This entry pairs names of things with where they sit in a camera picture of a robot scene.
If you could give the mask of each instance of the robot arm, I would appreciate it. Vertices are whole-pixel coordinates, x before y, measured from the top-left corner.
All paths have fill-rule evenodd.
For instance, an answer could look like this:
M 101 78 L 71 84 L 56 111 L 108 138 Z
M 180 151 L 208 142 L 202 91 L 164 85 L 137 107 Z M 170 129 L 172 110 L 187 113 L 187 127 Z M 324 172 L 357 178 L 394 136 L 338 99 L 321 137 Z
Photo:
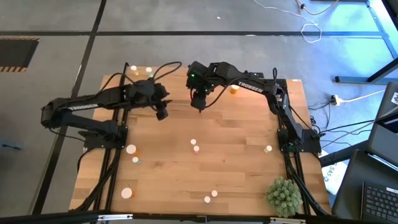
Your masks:
M 200 111 L 209 107 L 210 105 L 206 106 L 206 96 L 217 86 L 241 86 L 264 95 L 271 112 L 282 118 L 282 122 L 287 128 L 288 142 L 295 146 L 301 145 L 303 127 L 295 122 L 289 108 L 289 97 L 276 83 L 276 75 L 272 80 L 263 79 L 261 78 L 262 73 L 240 72 L 226 62 L 211 63 L 209 67 L 205 67 L 195 61 L 190 65 L 187 76 L 187 87 L 192 91 L 195 90 L 191 100 L 192 107 Z
M 45 128 L 72 126 L 85 129 L 80 131 L 86 138 L 85 147 L 115 148 L 126 142 L 125 126 L 118 126 L 116 121 L 97 121 L 72 114 L 73 111 L 105 108 L 108 110 L 144 108 L 150 106 L 156 111 L 158 120 L 168 116 L 166 106 L 170 101 L 163 101 L 169 93 L 160 83 L 153 80 L 139 80 L 133 84 L 102 90 L 95 95 L 79 96 L 74 99 L 56 98 L 42 108 L 41 123 Z

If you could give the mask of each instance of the cable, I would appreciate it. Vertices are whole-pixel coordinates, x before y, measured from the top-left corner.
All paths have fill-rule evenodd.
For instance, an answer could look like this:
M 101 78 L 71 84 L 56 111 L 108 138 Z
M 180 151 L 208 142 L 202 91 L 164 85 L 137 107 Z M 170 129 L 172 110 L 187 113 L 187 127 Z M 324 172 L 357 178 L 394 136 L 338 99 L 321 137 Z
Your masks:
M 363 131 L 360 131 L 360 132 L 358 132 L 358 133 L 350 133 L 350 134 L 359 135 L 359 134 L 361 134 L 361 133 L 363 133 L 363 132 L 366 132 L 366 131 L 372 131 L 372 130 L 371 130 L 371 129 L 370 129 L 370 130 L 363 130 Z M 340 133 L 340 132 L 349 133 L 348 131 L 329 131 L 329 132 L 331 132 L 331 133 Z
M 368 94 L 368 95 L 364 95 L 364 96 L 357 97 L 357 98 L 350 99 L 350 100 L 343 100 L 343 99 L 340 99 L 340 103 L 342 103 L 342 102 L 344 102 L 344 103 L 354 102 L 354 101 L 356 101 L 356 100 L 360 100 L 360 99 L 363 99 L 363 98 L 366 98 L 366 97 L 368 97 L 368 96 L 375 95 L 375 94 L 378 94 L 378 93 L 381 93 L 381 92 L 384 92 L 384 91 L 385 91 L 385 90 L 375 91 L 374 93 L 370 93 L 370 94 Z
M 325 129 L 328 129 L 328 127 L 329 127 L 329 122 L 330 122 L 330 103 L 329 103 L 329 115 L 328 115 L 328 121 L 326 122 L 326 127 L 325 127 Z
M 160 69 L 162 69 L 162 68 L 164 68 L 164 67 L 166 67 L 166 66 L 168 66 L 168 65 L 173 65 L 173 64 L 175 64 L 175 63 L 178 64 L 178 66 L 177 66 L 176 68 L 174 68 L 173 70 L 171 70 L 171 71 L 169 71 L 169 72 L 166 72 L 165 74 L 161 75 L 159 78 L 155 78 Z M 169 62 L 169 63 L 166 63 L 166 64 L 160 66 L 160 67 L 156 70 L 156 72 L 154 73 L 154 76 L 152 77 L 152 79 L 153 79 L 154 81 L 156 81 L 156 80 L 158 80 L 158 79 L 160 79 L 160 78 L 162 78 L 162 77 L 164 77 L 164 76 L 166 76 L 166 75 L 168 75 L 168 74 L 170 74 L 170 73 L 173 73 L 173 72 L 177 71 L 181 66 L 182 66 L 182 62 Z
M 315 103 L 314 105 L 308 106 L 308 108 L 310 109 L 310 108 L 312 108 L 312 107 L 314 107 L 314 106 L 318 106 L 318 105 L 324 105 L 324 107 L 325 107 L 325 106 L 328 105 L 328 103 L 329 103 L 329 102 Z
M 274 83 L 276 83 L 276 78 L 278 77 L 278 69 L 275 67 L 272 69 L 272 77 L 274 78 Z
M 388 111 L 387 113 L 385 113 L 385 114 L 382 115 L 381 117 L 384 117 L 384 116 L 387 116 L 387 115 L 391 114 L 391 113 L 394 112 L 396 109 L 398 109 L 398 106 L 396 106 L 395 108 L 391 109 L 390 111 Z M 347 135 L 349 135 L 349 134 L 352 134 L 352 133 L 354 133 L 354 132 L 356 132 L 356 131 L 359 131 L 360 129 L 363 129 L 363 128 L 365 128 L 365 127 L 367 127 L 367 126 L 373 124 L 374 122 L 375 122 L 375 120 L 371 121 L 369 124 L 365 124 L 364 126 L 358 128 L 358 129 L 355 129 L 354 131 L 351 131 L 351 132 L 349 132 L 349 133 L 347 133 L 347 134 L 344 134 L 344 135 L 342 135 L 342 136 L 336 138 L 335 140 L 333 140 L 331 143 L 326 144 L 326 145 L 323 146 L 322 148 L 329 146 L 330 144 L 336 142 L 337 140 L 339 140 L 339 139 L 341 139 L 341 138 L 343 138 L 343 137 L 345 137 L 345 136 L 347 136 Z
M 85 151 L 80 157 L 79 160 L 77 161 L 77 172 L 79 173 L 79 169 L 80 169 L 80 162 L 81 159 L 89 152 L 91 152 L 93 149 L 87 149 L 87 151 Z
M 57 135 L 59 135 L 59 136 L 63 136 L 63 137 L 66 137 L 66 138 L 71 138 L 71 139 L 76 139 L 76 140 L 79 140 L 79 141 L 84 142 L 84 140 L 82 140 L 82 139 L 80 139 L 80 138 L 78 138 L 78 137 L 73 137 L 73 136 L 69 136 L 69 135 L 66 135 L 66 134 L 60 134 L 60 133 L 58 133 L 58 132 L 56 132 L 56 131 L 53 131 L 53 130 L 50 129 L 50 128 L 49 128 L 49 130 L 50 130 L 52 133 L 57 134 Z
M 305 4 L 301 3 L 300 0 L 296 0 L 296 1 L 297 1 L 297 3 L 300 5 L 300 8 L 306 10 L 306 12 L 309 13 L 310 15 L 316 16 L 316 15 L 322 14 L 322 13 L 326 12 L 327 10 L 329 10 L 330 8 L 332 8 L 336 3 L 338 3 L 339 0 L 336 0 L 332 5 L 330 5 L 330 6 L 327 7 L 325 10 L 323 10 L 323 11 L 321 11 L 321 12 L 318 12 L 318 13 L 312 13 L 312 12 L 310 12 L 310 11 L 307 9 L 307 7 L 305 7 Z
M 307 24 L 304 24 L 304 26 L 302 27 L 302 29 L 301 29 L 301 31 L 300 31 L 300 32 L 301 32 L 301 35 L 303 36 L 304 40 L 305 40 L 307 43 L 315 43 L 315 42 L 318 42 L 319 40 L 321 40 L 321 38 L 322 38 L 322 30 L 321 30 L 321 28 L 318 27 L 318 24 L 315 23 L 314 21 L 312 21 L 312 20 L 310 20 L 310 19 L 307 19 L 306 17 L 303 17 L 303 16 L 298 15 L 298 14 L 293 13 L 293 12 L 278 9 L 277 7 L 267 7 L 267 6 L 264 6 L 264 5 L 262 5 L 261 3 L 258 3 L 257 0 L 253 0 L 253 1 L 254 1 L 256 4 L 260 5 L 261 7 L 263 7 L 264 9 L 276 9 L 276 10 L 281 11 L 281 12 L 286 12 L 286 13 L 289 13 L 289 14 L 292 14 L 292 15 L 295 15 L 295 16 L 299 16 L 299 17 L 305 19 L 306 21 L 311 22 L 311 24 L 308 24 L 308 23 L 307 23 Z M 304 29 L 305 29 L 306 26 L 315 26 L 315 27 L 319 30 L 319 32 L 320 32 L 320 33 L 319 33 L 319 39 L 313 40 L 313 41 L 307 40 L 307 38 L 306 38 L 305 35 L 303 34 L 303 31 L 304 31 Z
M 336 143 L 336 144 L 347 144 L 347 145 L 349 145 L 349 146 L 352 146 L 350 143 L 348 143 L 348 142 L 333 142 L 333 141 L 331 141 L 331 140 L 319 140 L 319 141 L 326 141 L 326 142 L 332 142 L 332 143 Z
M 131 83 L 135 83 L 130 77 L 128 77 L 127 75 L 124 75 L 125 78 L 127 78 Z
M 244 77 L 234 78 L 234 79 L 232 79 L 228 84 L 225 85 L 225 87 L 224 87 L 223 90 L 219 93 L 219 95 L 216 97 L 216 99 L 215 99 L 213 102 L 211 102 L 209 105 L 205 106 L 205 108 L 209 108 L 209 107 L 213 106 L 213 105 L 217 102 L 217 100 L 220 98 L 220 96 L 224 93 L 224 91 L 227 89 L 227 87 L 230 86 L 230 84 L 232 84 L 233 82 L 235 82 L 235 81 L 237 81 L 237 80 L 250 80 L 250 81 L 253 81 L 253 82 L 257 82 L 257 81 L 255 81 L 255 80 L 251 80 L 250 78 L 244 78 Z
M 319 107 L 319 108 L 311 108 L 311 107 L 308 107 L 308 109 L 309 109 L 309 110 L 319 110 L 319 109 L 325 108 L 326 106 L 328 106 L 328 104 L 330 104 L 330 103 L 327 103 L 327 104 L 325 104 L 325 105 L 323 105 L 323 106 L 321 106 L 321 107 Z
M 353 124 L 347 124 L 347 125 L 339 126 L 339 127 L 337 127 L 337 128 L 332 128 L 332 129 L 329 129 L 329 130 L 321 131 L 321 133 L 325 133 L 325 132 L 327 132 L 327 131 L 332 131 L 332 130 L 339 129 L 339 128 L 350 127 L 350 126 L 354 126 L 354 125 L 357 125 L 357 124 L 364 124 L 364 123 L 368 123 L 368 122 L 371 122 L 371 121 L 374 121 L 374 120 L 362 121 L 362 122 L 353 123 Z
M 108 79 L 108 81 L 106 81 L 105 85 L 104 85 L 96 94 L 94 94 L 93 96 L 91 96 L 91 97 L 85 99 L 85 101 L 88 101 L 88 100 L 91 100 L 91 99 L 93 99 L 93 98 L 96 98 L 99 94 L 101 94 L 101 92 L 104 91 L 104 89 L 106 88 L 106 86 L 108 86 L 108 84 L 110 83 L 110 81 L 111 81 L 116 75 L 123 75 L 123 74 L 122 74 L 122 73 L 114 73 L 113 75 L 111 75 L 111 77 Z M 65 106 L 65 105 L 69 104 L 69 103 L 73 103 L 73 102 L 77 102 L 77 101 L 80 101 L 80 100 L 69 100 L 69 101 L 67 101 L 66 103 L 60 105 L 59 107 L 63 107 L 63 106 Z
M 297 117 L 303 122 L 304 125 L 306 125 L 308 129 L 311 129 L 315 134 L 317 134 L 317 136 L 319 136 L 319 134 L 316 131 L 314 131 L 312 128 L 310 128 L 309 125 L 306 124 L 306 122 L 299 116 L 299 114 L 297 114 L 297 112 L 292 108 L 292 106 L 289 105 L 289 108 L 297 115 Z
M 313 125 L 313 124 L 312 124 L 312 126 L 313 126 L 313 127 L 316 127 L 316 128 L 318 129 L 318 134 L 321 133 L 321 129 L 320 129 L 318 126 Z

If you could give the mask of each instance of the black cable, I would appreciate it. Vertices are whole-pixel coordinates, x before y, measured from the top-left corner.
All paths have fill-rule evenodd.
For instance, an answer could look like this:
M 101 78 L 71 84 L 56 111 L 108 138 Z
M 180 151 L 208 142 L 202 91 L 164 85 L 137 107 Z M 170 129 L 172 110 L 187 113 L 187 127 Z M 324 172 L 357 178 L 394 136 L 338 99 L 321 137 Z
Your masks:
M 359 135 L 359 134 L 361 134 L 362 132 L 366 132 L 366 131 L 372 131 L 372 130 L 363 130 L 363 131 L 360 131 L 360 132 L 358 132 L 358 133 L 350 133 L 349 131 L 329 131 L 329 132 L 332 132 L 332 133 L 350 133 L 350 134 L 353 134 L 353 135 Z
M 276 68 L 272 69 L 272 77 L 274 77 L 274 83 L 276 83 L 276 78 L 278 77 L 278 70 Z
M 54 134 L 58 134 L 59 136 L 63 136 L 63 137 L 66 137 L 66 138 L 76 139 L 76 140 L 85 142 L 83 139 L 80 139 L 80 138 L 78 138 L 78 137 L 73 137 L 73 136 L 69 136 L 69 135 L 66 135 L 66 134 L 60 134 L 60 133 L 58 133 L 58 132 L 56 132 L 56 131 L 53 131 L 53 130 L 50 129 L 50 128 L 49 128 L 49 130 L 50 130 L 52 133 L 54 133 Z
M 321 129 L 318 127 L 318 126 L 316 126 L 316 125 L 312 125 L 313 127 L 316 127 L 317 129 L 318 129 L 318 133 L 321 133 Z
M 319 108 L 311 108 L 311 107 L 308 107 L 308 109 L 309 109 L 309 110 L 319 110 L 319 109 L 322 109 L 322 108 L 328 106 L 328 104 L 330 104 L 330 103 L 326 103 L 325 105 L 323 105 L 323 106 L 321 106 L 321 107 L 319 107 Z
M 324 131 L 322 131 L 321 133 L 325 133 L 325 132 L 332 131 L 332 130 L 339 129 L 339 128 L 345 128 L 345 127 L 349 127 L 349 126 L 354 126 L 354 125 L 357 125 L 357 124 L 369 123 L 369 122 L 371 122 L 371 121 L 374 121 L 374 120 L 362 121 L 362 122 L 358 122 L 358 123 L 354 123 L 354 124 L 347 124 L 347 125 L 339 126 L 339 127 L 337 127 L 337 128 L 332 128 L 332 129 L 329 129 L 329 130 L 324 130 Z
M 111 75 L 111 78 L 109 78 L 108 81 L 106 81 L 105 85 L 96 94 L 94 94 L 93 96 L 91 96 L 91 97 L 89 97 L 87 99 L 84 99 L 84 101 L 92 100 L 93 98 L 96 98 L 99 94 L 101 94 L 101 92 L 104 91 L 106 86 L 108 86 L 108 84 L 112 80 L 112 78 L 115 77 L 116 75 L 123 75 L 123 74 L 122 73 L 114 73 L 113 75 Z M 65 105 L 69 104 L 69 103 L 74 103 L 74 102 L 79 102 L 79 101 L 81 101 L 81 100 L 69 100 L 66 103 L 60 105 L 59 107 L 63 107 Z
M 329 115 L 328 115 L 328 121 L 326 122 L 326 127 L 325 127 L 325 129 L 328 129 L 328 127 L 329 127 L 329 122 L 330 122 L 330 103 L 329 103 Z
M 81 159 L 89 152 L 91 152 L 93 149 L 87 149 L 87 151 L 85 151 L 80 157 L 79 160 L 77 161 L 77 172 L 79 173 L 79 169 L 80 169 L 80 162 Z
M 315 134 L 317 134 L 317 136 L 319 136 L 319 134 L 316 131 L 314 131 L 312 128 L 310 128 L 309 125 L 306 124 L 306 122 L 300 117 L 299 114 L 297 114 L 297 112 L 292 108 L 292 106 L 289 105 L 289 108 L 297 115 L 297 117 L 303 122 L 304 125 L 306 125 L 308 129 L 311 129 Z
M 177 66 L 176 68 L 174 68 L 173 70 L 171 70 L 171 71 L 169 71 L 169 72 L 166 72 L 165 74 L 159 76 L 158 78 L 155 78 L 160 69 L 162 69 L 162 68 L 164 68 L 164 67 L 166 67 L 166 66 L 168 66 L 168 65 L 173 65 L 173 64 L 175 64 L 175 63 L 178 64 L 178 66 Z M 154 76 L 152 77 L 152 79 L 153 79 L 154 81 L 156 81 L 156 80 L 158 80 L 158 79 L 160 79 L 160 78 L 162 78 L 162 77 L 165 77 L 166 75 L 168 75 L 168 74 L 170 74 L 170 73 L 173 73 L 173 72 L 177 71 L 181 66 L 182 66 L 182 62 L 169 62 L 169 63 L 166 63 L 166 64 L 160 66 L 160 67 L 156 70 L 156 72 L 154 73 Z
M 220 98 L 220 96 L 224 93 L 224 91 L 227 89 L 227 87 L 230 86 L 230 84 L 232 84 L 233 82 L 235 82 L 235 81 L 237 81 L 237 80 L 243 80 L 243 79 L 244 79 L 244 80 L 250 80 L 250 81 L 257 82 L 257 81 L 255 81 L 255 80 L 251 80 L 250 78 L 246 78 L 246 77 L 234 78 L 234 79 L 232 79 L 228 84 L 225 85 L 225 87 L 224 87 L 223 90 L 219 93 L 219 95 L 216 97 L 216 99 L 215 99 L 213 102 L 211 102 L 209 105 L 206 105 L 205 108 L 209 108 L 209 107 L 213 106 L 213 105 L 217 102 L 217 100 Z
M 284 147 L 287 145 L 287 143 L 285 143 L 282 147 L 280 147 L 281 149 L 284 149 Z M 294 157 L 296 157 L 296 153 L 293 153 L 293 156 L 290 156 L 290 153 L 289 152 L 287 152 L 287 151 L 285 151 L 285 152 L 282 152 L 282 151 L 279 151 L 283 156 L 285 156 L 285 154 L 284 153 L 286 153 L 286 157 L 288 157 L 289 159 L 291 159 L 291 158 L 294 158 Z
M 124 75 L 125 78 L 127 78 L 131 83 L 135 83 L 130 77 L 128 77 L 127 75 Z
M 323 104 L 328 104 L 329 102 L 324 102 L 324 103 L 315 103 L 314 105 L 308 106 L 309 108 L 312 108 L 314 106 L 318 106 L 318 105 L 323 105 Z
M 348 142 L 335 142 L 335 141 L 331 141 L 331 140 L 319 140 L 319 141 L 326 141 L 326 142 L 332 142 L 332 143 L 337 143 L 337 144 L 347 144 L 349 146 L 352 146 L 350 143 Z

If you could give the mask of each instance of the green succulent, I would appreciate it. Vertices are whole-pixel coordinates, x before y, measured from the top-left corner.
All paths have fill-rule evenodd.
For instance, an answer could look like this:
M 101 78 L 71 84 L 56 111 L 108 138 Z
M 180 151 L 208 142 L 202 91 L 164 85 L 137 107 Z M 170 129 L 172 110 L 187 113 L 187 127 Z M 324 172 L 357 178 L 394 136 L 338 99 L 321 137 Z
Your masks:
M 299 188 L 292 180 L 284 180 L 279 177 L 269 187 L 264 197 L 275 209 L 279 217 L 287 218 L 299 212 L 303 204 Z

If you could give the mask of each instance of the logo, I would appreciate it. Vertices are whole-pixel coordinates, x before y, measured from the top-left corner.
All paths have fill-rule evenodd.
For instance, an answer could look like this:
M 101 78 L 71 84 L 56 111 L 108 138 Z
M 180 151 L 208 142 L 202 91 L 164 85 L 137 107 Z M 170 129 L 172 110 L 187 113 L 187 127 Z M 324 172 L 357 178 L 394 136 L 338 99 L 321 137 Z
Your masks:
M 84 110 L 84 109 L 90 109 L 90 108 L 97 108 L 98 105 L 83 105 L 83 106 L 72 106 L 69 107 L 69 109 L 71 111 L 75 111 L 75 110 Z
M 398 105 L 398 93 L 394 93 L 394 96 L 392 96 L 391 102 Z
M 252 85 L 249 85 L 249 84 L 246 84 L 246 83 L 243 83 L 243 82 L 239 82 L 239 81 L 238 81 L 238 85 L 240 85 L 242 87 L 245 87 L 245 88 L 247 88 L 249 90 L 254 90 L 254 91 L 259 92 L 259 93 L 262 93 L 264 91 L 264 90 L 262 90 L 260 88 L 257 88 L 255 86 L 252 86 Z

